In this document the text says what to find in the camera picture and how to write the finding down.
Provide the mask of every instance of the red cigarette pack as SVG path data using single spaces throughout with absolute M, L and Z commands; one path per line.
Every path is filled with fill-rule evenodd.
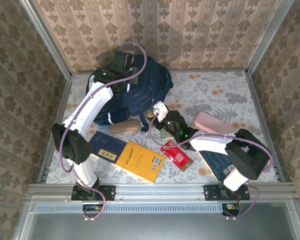
M 175 145 L 173 141 L 168 141 L 165 145 Z M 179 147 L 161 148 L 161 151 L 173 161 L 173 163 L 181 170 L 185 171 L 194 161 L 191 160 Z

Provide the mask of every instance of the navy blue backpack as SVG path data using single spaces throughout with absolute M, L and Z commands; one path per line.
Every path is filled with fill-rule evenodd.
M 137 68 L 137 71 L 139 71 L 143 64 L 144 56 L 136 54 L 134 56 L 133 67 Z M 137 84 L 131 84 L 128 92 L 125 90 L 120 92 L 118 95 L 114 95 L 103 106 L 99 114 L 94 119 L 96 124 L 117 124 L 124 122 L 130 116 L 139 115 L 144 126 L 141 131 L 148 131 L 149 125 L 144 116 L 144 112 L 150 110 L 156 102 L 163 102 L 174 84 L 168 69 L 157 63 L 150 56 L 147 56 L 146 66 L 137 76 L 137 79 Z M 86 86 L 86 94 L 88 91 L 89 80 Z

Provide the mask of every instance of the yellow book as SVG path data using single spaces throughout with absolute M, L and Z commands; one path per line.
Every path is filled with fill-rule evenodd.
M 154 183 L 165 160 L 165 156 L 129 141 L 115 164 Z

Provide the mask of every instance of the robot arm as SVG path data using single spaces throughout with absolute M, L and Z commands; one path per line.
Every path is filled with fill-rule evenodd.
M 88 158 L 91 153 L 91 146 L 86 139 L 86 135 L 95 117 L 113 96 L 110 87 L 104 87 L 98 91 L 97 94 L 92 96 L 92 93 L 102 85 L 104 84 L 101 82 L 94 82 L 88 94 L 74 113 L 67 118 L 62 125 L 55 123 L 52 127 L 55 146 L 59 151 L 61 137 L 66 128 L 73 121 L 65 137 L 62 156 L 66 158 L 70 165 L 73 165 L 78 177 L 89 187 L 92 187 L 98 178 L 93 172 Z
M 227 135 L 203 133 L 188 127 L 178 111 L 168 111 L 162 102 L 157 103 L 152 111 L 158 119 L 155 127 L 167 130 L 177 143 L 182 143 L 183 149 L 227 155 L 235 168 L 223 184 L 233 192 L 247 181 L 258 179 L 270 159 L 269 150 L 246 129 Z
M 133 60 L 131 52 L 117 51 L 112 64 L 90 76 L 89 92 L 74 113 L 63 124 L 55 123 L 52 127 L 57 151 L 62 144 L 62 157 L 74 167 L 77 177 L 86 186 L 92 187 L 98 180 L 89 160 L 91 146 L 86 139 L 88 129 L 114 93 L 120 92 L 126 86 L 124 81 L 142 72 L 143 69 L 138 74 L 129 76 Z

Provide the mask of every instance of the floral tablecloth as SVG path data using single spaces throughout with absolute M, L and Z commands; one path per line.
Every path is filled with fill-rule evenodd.
M 241 71 L 229 72 L 171 72 L 174 87 L 164 103 L 170 110 L 178 110 L 190 127 L 195 128 L 194 120 L 200 111 L 232 124 L 235 128 L 246 128 L 262 143 L 265 143 L 255 106 L 251 98 L 246 77 Z M 64 118 L 69 117 L 85 96 L 89 75 L 74 74 L 71 78 L 71 93 L 66 105 Z M 91 124 L 87 137 L 92 138 L 95 131 L 107 132 L 108 126 Z M 159 142 L 159 131 L 153 129 L 153 136 Z M 117 137 L 132 141 L 152 151 L 162 154 L 160 147 L 150 138 L 149 133 L 135 131 L 117 134 Z M 159 184 L 176 183 L 215 183 L 218 182 L 205 161 L 197 152 L 187 151 L 193 164 L 185 171 L 179 170 L 168 158 L 155 181 Z M 59 167 L 58 152 L 55 151 L 49 167 L 47 184 L 75 183 L 72 173 L 64 173 Z M 103 184 L 149 183 L 129 171 L 94 155 L 90 156 L 92 168 Z M 256 182 L 276 182 L 273 169 L 263 172 Z

